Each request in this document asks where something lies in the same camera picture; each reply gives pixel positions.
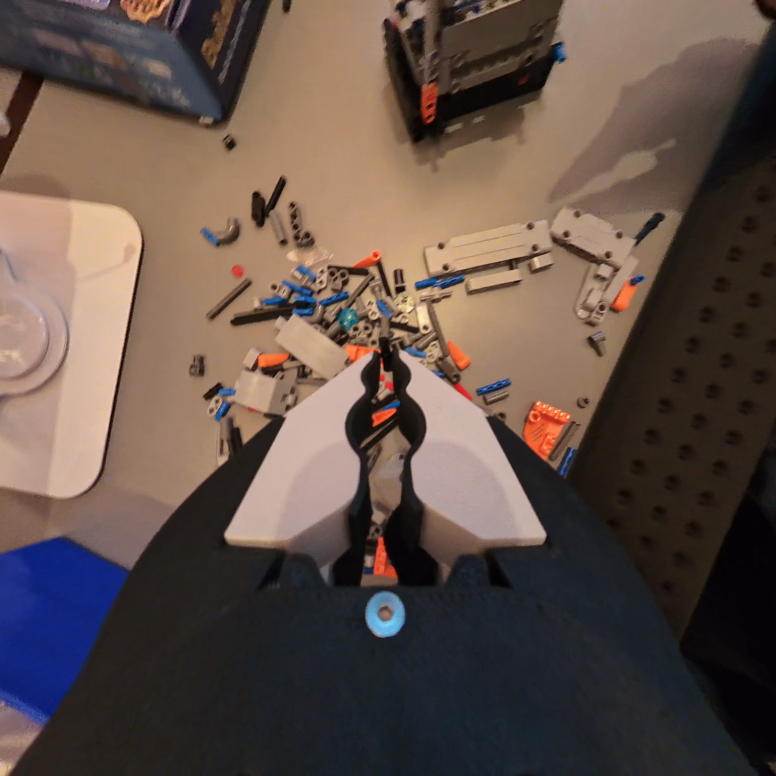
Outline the grey curved elbow piece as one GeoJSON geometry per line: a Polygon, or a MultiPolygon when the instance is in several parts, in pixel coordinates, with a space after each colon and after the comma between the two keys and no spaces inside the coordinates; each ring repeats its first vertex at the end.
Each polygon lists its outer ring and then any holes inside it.
{"type": "Polygon", "coordinates": [[[237,218],[228,218],[226,225],[218,230],[208,227],[200,229],[199,233],[203,238],[214,247],[224,247],[232,245],[240,237],[241,225],[237,218]]]}

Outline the blue plastic bin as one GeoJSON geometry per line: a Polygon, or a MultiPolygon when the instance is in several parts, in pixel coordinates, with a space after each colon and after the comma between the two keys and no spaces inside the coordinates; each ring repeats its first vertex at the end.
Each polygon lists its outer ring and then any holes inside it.
{"type": "Polygon", "coordinates": [[[129,571],[69,538],[1,555],[1,699],[39,725],[86,661],[129,571]]]}

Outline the black axle with connector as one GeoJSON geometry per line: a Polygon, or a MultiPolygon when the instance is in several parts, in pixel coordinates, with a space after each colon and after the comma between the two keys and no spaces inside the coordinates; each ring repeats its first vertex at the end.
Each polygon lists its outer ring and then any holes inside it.
{"type": "Polygon", "coordinates": [[[286,188],[286,176],[280,175],[268,197],[265,197],[261,191],[254,190],[250,199],[250,217],[257,228],[263,228],[267,219],[273,214],[278,201],[286,188]]]}

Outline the pile of small building parts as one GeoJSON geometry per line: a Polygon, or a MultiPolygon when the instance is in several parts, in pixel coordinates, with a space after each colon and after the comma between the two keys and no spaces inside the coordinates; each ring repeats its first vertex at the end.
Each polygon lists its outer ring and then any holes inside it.
{"type": "Polygon", "coordinates": [[[234,311],[232,328],[272,325],[274,350],[248,349],[233,383],[216,382],[202,399],[207,416],[217,424],[217,462],[232,458],[243,444],[240,427],[231,417],[234,407],[266,419],[282,418],[300,398],[302,385],[320,385],[349,365],[382,353],[379,387],[372,400],[375,433],[367,448],[379,444],[397,423],[400,401],[393,386],[390,356],[408,355],[469,401],[486,406],[506,399],[510,380],[499,380],[468,391],[462,372],[471,364],[461,348],[443,335],[435,305],[450,297],[463,276],[427,278],[407,290],[403,270],[387,281],[379,251],[352,266],[337,265],[330,255],[302,258],[286,278],[268,286],[269,296],[255,297],[247,310],[234,311]]]}

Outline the large orange wedge piece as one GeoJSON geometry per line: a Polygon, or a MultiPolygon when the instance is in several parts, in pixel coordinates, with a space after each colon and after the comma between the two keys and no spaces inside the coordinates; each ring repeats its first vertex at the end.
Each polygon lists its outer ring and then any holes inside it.
{"type": "Polygon", "coordinates": [[[535,401],[526,416],[523,439],[541,460],[548,461],[572,414],[542,401],[535,401]]]}

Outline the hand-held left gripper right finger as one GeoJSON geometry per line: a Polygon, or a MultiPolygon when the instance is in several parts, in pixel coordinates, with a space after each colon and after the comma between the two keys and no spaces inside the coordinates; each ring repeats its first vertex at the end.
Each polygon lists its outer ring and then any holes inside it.
{"type": "Polygon", "coordinates": [[[429,555],[540,546],[546,530],[491,417],[404,352],[393,355],[404,460],[399,531],[429,555]]]}

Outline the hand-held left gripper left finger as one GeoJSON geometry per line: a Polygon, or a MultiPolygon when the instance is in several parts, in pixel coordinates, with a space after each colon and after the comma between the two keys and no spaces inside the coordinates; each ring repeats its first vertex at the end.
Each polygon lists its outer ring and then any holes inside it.
{"type": "Polygon", "coordinates": [[[361,461],[346,432],[356,404],[380,382],[380,356],[363,356],[287,413],[225,530],[230,546],[346,552],[348,510],[361,461]]]}

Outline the small orange block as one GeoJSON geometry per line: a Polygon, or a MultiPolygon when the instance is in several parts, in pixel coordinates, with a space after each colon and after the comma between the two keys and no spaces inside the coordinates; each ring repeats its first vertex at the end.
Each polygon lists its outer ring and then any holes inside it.
{"type": "Polygon", "coordinates": [[[624,312],[630,306],[639,284],[645,281],[645,276],[631,276],[621,287],[609,309],[618,313],[624,312]]]}

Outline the orange gear frame assembly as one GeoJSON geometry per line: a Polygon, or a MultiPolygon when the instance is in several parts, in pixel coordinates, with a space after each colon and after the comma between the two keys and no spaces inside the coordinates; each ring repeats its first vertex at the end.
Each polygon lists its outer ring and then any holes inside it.
{"type": "Polygon", "coordinates": [[[563,1],[395,1],[383,21],[386,65],[412,143],[459,118],[535,99],[566,59],[563,1]]]}

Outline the grey long bar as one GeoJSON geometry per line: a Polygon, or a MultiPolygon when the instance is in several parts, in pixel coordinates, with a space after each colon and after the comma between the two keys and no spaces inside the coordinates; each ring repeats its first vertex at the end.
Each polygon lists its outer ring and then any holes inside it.
{"type": "Polygon", "coordinates": [[[529,221],[459,235],[423,249],[432,277],[460,276],[512,261],[528,261],[552,250],[548,221],[529,221]]]}

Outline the black studded panel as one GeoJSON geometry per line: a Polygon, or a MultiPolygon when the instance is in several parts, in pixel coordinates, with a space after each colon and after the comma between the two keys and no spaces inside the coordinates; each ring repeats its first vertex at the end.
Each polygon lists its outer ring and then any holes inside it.
{"type": "Polygon", "coordinates": [[[764,551],[714,567],[774,431],[774,336],[772,23],[570,472],[690,659],[762,684],[764,551]]]}

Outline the blue robot kit box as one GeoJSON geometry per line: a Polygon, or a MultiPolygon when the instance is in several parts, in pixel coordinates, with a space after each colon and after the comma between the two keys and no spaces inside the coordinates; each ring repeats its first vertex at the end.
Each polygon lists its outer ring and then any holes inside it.
{"type": "Polygon", "coordinates": [[[2,1],[2,63],[211,123],[234,109],[269,1],[2,1]]]}

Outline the white book stand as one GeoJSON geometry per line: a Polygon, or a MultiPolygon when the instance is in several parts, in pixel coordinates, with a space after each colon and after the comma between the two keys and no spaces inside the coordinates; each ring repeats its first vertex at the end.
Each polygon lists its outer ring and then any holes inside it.
{"type": "Polygon", "coordinates": [[[1,194],[1,485],[56,499],[99,479],[143,251],[125,209],[1,194]]]}

